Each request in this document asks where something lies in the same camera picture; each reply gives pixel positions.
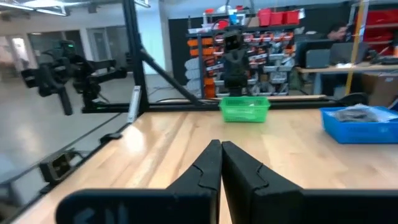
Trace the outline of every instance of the desk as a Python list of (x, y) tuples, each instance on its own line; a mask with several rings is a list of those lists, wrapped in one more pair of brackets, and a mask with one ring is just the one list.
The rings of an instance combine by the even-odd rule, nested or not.
[[(270, 110), (265, 123), (219, 111), (144, 113), (15, 223), (54, 223), (62, 198), (85, 188), (166, 188), (212, 139), (231, 140), (304, 188), (398, 189), (396, 145), (339, 145), (318, 110)], [(220, 223), (231, 223), (224, 192)]]
[(341, 74), (348, 72), (398, 72), (398, 65), (371, 65), (369, 62), (362, 62), (351, 68), (336, 68), (330, 66), (328, 68), (300, 68), (296, 67), (296, 70), (300, 73), (317, 73), (313, 84), (314, 95), (319, 95), (322, 92), (320, 74)]

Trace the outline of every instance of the black bracket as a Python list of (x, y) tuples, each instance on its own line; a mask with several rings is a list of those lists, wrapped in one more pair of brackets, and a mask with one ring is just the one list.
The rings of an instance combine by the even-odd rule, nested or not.
[(117, 140), (121, 139), (123, 135), (121, 133), (111, 133), (111, 134), (105, 134), (99, 139), (99, 143), (104, 144), (106, 142), (110, 142), (112, 140)]

